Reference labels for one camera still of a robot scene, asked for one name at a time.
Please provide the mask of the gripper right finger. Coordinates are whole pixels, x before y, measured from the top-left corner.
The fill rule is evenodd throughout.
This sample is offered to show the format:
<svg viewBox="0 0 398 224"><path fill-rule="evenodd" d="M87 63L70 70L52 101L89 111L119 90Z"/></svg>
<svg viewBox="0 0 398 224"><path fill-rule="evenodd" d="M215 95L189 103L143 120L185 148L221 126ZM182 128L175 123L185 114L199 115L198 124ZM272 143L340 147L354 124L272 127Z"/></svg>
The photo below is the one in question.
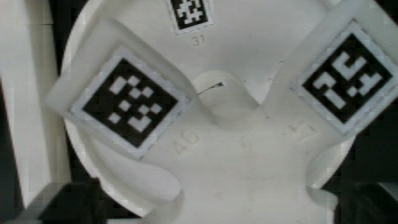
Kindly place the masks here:
<svg viewBox="0 0 398 224"><path fill-rule="evenodd" d="M338 196L333 224L398 224L398 182L333 180L324 189Z"/></svg>

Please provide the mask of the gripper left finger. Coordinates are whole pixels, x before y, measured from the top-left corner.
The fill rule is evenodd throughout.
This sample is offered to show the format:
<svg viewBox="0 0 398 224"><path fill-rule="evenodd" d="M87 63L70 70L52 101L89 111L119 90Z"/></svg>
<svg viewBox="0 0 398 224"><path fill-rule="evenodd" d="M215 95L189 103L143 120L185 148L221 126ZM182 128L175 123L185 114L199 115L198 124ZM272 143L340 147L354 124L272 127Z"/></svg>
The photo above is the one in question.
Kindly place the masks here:
<svg viewBox="0 0 398 224"><path fill-rule="evenodd" d="M107 224L107 195L100 180L50 184L11 224Z"/></svg>

